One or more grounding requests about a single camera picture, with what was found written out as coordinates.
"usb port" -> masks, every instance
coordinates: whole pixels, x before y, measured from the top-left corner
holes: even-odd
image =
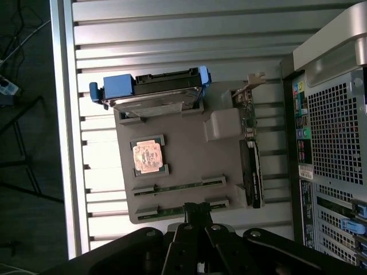
[[[303,116],[302,117],[302,122],[303,122],[303,125],[306,126],[308,121],[307,121],[307,116]]]

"dark floor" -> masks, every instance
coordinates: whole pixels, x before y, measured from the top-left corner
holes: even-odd
[[[23,0],[47,21],[50,18],[48,0]],[[17,10],[17,1],[0,1],[0,50],[9,43],[14,33],[11,16]],[[40,22],[28,9],[22,9],[26,27],[21,38],[30,34]],[[62,198],[60,146],[58,143],[56,92],[52,56],[51,25],[34,35],[23,47],[25,60],[19,68],[19,54],[15,64],[10,61],[0,68],[0,75],[8,78],[24,91],[23,103],[42,95],[45,104],[37,104],[19,120],[27,152],[33,158],[33,168],[43,193]],[[0,127],[16,115],[19,108],[0,108]],[[0,136],[0,162],[20,159],[13,129]],[[0,181],[31,189],[25,169],[3,168]],[[0,249],[0,262],[34,272],[41,272],[67,260],[67,242],[64,206],[42,198],[0,187],[0,243],[21,242],[14,257]]]

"hard drive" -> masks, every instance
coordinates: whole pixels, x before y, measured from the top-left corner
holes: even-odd
[[[94,102],[113,107],[127,118],[153,117],[192,109],[198,104],[211,83],[205,66],[186,71],[148,74],[130,74],[104,78],[104,87],[89,85]]]

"mesh panel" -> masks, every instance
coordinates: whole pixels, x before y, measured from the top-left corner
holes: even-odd
[[[363,184],[357,99],[346,83],[311,95],[309,106],[315,174]]]
[[[326,234],[329,237],[336,240],[337,242],[345,245],[347,248],[354,248],[354,239],[353,238],[348,238],[348,237],[340,234],[339,232],[336,232],[335,230],[333,230],[330,227],[325,226],[325,225],[321,225],[321,231],[324,234]]]
[[[318,215],[319,215],[319,218],[323,219],[325,222],[328,222],[329,224],[341,229],[341,227],[340,227],[341,222],[340,222],[340,219],[338,217],[335,217],[331,214],[328,214],[328,213],[326,213],[322,210],[318,211]],[[351,235],[354,235],[354,233],[349,231],[348,229],[344,229],[344,231],[348,232]]]
[[[339,191],[335,188],[327,187],[321,184],[318,185],[318,191],[328,196],[335,197],[337,199],[341,199],[345,202],[350,202],[350,200],[353,198],[351,193]]]
[[[356,258],[355,256],[351,255],[350,253],[346,252],[345,250],[341,249],[339,246],[333,244],[326,238],[321,238],[321,243],[328,249],[330,249],[334,254],[338,255],[346,262],[349,262],[353,265],[356,265]]]

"screw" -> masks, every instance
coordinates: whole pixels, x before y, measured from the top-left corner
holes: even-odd
[[[212,229],[213,229],[213,230],[220,230],[220,229],[221,229],[221,227],[220,227],[220,225],[213,225],[213,226],[212,226]]]
[[[155,231],[149,231],[149,232],[147,233],[147,236],[148,236],[148,237],[153,237],[153,236],[155,236]]]
[[[252,231],[252,232],[250,233],[250,235],[251,235],[251,236],[253,236],[253,237],[259,237],[259,236],[261,236],[261,233],[260,233],[260,232],[258,232],[258,231]]]

